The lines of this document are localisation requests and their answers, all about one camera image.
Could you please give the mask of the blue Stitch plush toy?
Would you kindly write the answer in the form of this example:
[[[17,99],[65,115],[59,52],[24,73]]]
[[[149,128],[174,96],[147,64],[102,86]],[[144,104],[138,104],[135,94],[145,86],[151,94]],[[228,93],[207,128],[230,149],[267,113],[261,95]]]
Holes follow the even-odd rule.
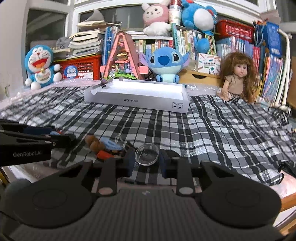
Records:
[[[140,52],[139,61],[156,74],[158,82],[179,84],[178,73],[189,65],[190,52],[182,55],[174,48],[161,47],[154,51],[150,57],[146,57]]]

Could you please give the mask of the blue white plush toy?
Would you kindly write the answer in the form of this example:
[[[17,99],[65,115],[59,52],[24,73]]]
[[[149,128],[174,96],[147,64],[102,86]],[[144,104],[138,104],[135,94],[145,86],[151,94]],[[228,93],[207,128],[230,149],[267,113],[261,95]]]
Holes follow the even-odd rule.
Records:
[[[193,1],[181,1],[181,21],[184,27],[198,30],[213,36],[215,24],[217,23],[217,11],[211,6],[201,6]]]

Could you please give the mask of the blue paper bag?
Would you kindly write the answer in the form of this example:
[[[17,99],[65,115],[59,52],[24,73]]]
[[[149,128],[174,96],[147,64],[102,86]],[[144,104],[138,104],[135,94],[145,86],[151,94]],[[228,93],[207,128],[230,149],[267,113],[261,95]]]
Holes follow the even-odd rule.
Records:
[[[254,43],[256,47],[265,42],[266,48],[276,57],[281,57],[281,39],[278,32],[278,25],[268,21],[254,21],[255,29]]]

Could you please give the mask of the brown walnut back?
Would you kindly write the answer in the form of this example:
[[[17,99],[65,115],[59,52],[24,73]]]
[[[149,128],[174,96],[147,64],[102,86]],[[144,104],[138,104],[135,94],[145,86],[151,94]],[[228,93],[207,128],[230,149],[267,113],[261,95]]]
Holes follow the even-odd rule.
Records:
[[[94,135],[87,135],[85,137],[85,142],[86,144],[88,144],[89,146],[93,143],[93,142],[98,142],[98,138],[95,137]]]

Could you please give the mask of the black binder clip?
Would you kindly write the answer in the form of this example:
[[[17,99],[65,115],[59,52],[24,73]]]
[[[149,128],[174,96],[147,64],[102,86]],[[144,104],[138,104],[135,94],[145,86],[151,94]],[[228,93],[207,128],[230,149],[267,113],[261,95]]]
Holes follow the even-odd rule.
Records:
[[[119,157],[125,157],[126,155],[132,156],[135,154],[135,146],[130,141],[124,140],[120,135],[117,135],[115,137],[114,142],[118,146],[122,147],[121,151],[119,151],[118,154]]]
[[[101,84],[102,84],[102,89],[106,88],[108,84],[112,83],[113,82],[113,78],[110,78],[108,80],[106,79],[103,79]]]

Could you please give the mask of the red plastic basket left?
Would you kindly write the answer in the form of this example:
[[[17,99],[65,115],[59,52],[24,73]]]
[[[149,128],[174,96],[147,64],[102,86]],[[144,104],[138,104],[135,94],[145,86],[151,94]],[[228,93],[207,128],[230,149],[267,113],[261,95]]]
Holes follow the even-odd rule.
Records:
[[[60,72],[63,79],[80,78],[100,80],[101,55],[56,60],[53,64],[60,64]]]

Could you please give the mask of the brown walnut front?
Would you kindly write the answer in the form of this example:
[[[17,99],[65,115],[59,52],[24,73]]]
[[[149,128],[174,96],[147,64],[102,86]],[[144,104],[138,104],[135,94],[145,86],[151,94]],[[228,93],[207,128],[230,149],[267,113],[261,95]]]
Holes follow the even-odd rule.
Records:
[[[93,141],[90,144],[89,149],[94,152],[95,154],[98,154],[100,151],[103,151],[105,149],[105,145],[100,141]]]

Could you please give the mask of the white label printer box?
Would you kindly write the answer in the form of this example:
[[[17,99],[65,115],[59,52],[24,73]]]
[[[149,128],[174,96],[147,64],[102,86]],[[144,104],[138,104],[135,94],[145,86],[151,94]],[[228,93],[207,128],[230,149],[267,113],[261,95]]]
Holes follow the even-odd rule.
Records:
[[[221,66],[221,58],[216,55],[198,54],[197,71],[211,75],[219,75]]]

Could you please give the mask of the red plastic piece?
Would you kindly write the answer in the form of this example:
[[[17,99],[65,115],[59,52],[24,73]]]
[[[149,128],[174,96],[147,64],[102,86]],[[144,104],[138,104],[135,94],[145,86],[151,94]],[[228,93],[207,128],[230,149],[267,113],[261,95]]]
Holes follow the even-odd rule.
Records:
[[[113,158],[114,156],[106,151],[100,150],[96,155],[98,159],[106,161],[109,158]]]

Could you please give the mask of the brown walnut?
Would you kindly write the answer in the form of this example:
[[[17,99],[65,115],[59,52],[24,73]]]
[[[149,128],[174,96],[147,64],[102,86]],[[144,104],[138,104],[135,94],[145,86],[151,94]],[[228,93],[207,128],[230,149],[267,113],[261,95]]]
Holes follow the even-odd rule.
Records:
[[[89,149],[94,152],[95,154],[98,154],[100,151],[103,151],[105,149],[105,145],[100,141],[93,141],[90,144]]]
[[[85,142],[86,144],[88,144],[89,146],[93,143],[93,142],[98,142],[98,138],[95,137],[94,135],[87,135],[85,137]]]

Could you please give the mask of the blue plastic clip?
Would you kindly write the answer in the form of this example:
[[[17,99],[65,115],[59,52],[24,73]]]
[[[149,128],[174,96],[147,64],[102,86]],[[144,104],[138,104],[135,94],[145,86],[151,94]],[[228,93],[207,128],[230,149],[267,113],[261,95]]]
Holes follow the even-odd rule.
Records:
[[[111,139],[107,138],[107,137],[101,137],[99,139],[100,142],[102,142],[105,146],[106,149],[110,150],[110,151],[121,151],[123,150],[123,147],[117,143],[115,143],[114,141],[112,141]]]

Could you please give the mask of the black binder clip on box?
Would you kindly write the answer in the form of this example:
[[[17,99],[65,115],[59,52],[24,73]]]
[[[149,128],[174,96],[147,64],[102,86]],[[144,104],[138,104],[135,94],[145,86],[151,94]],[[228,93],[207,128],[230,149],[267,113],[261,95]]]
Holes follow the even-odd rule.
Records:
[[[102,84],[102,89],[106,88],[108,84],[112,83],[113,82],[113,78],[110,78],[108,80],[106,79],[103,79],[101,84]]]

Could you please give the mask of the white cardboard box tray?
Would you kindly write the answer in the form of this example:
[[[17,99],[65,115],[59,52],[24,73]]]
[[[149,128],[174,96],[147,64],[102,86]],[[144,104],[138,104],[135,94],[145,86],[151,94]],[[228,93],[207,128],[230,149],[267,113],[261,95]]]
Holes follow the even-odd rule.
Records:
[[[181,84],[114,79],[84,90],[86,102],[188,113],[190,97]]]

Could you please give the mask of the pink bunny plush toy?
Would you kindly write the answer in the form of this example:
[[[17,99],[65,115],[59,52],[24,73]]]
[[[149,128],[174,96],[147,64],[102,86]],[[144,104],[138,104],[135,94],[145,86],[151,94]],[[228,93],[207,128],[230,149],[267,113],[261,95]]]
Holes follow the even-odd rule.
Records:
[[[147,36],[169,36],[171,25],[169,24],[170,1],[162,1],[160,4],[142,4],[143,20],[145,28],[143,32]]]

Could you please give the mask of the brown haired baby doll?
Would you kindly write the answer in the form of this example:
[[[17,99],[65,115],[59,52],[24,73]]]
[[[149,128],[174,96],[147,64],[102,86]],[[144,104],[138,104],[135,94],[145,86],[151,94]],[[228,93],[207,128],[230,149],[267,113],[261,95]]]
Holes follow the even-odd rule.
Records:
[[[220,69],[221,87],[216,95],[224,101],[239,97],[248,103],[255,102],[258,79],[252,59],[240,52],[228,54]]]

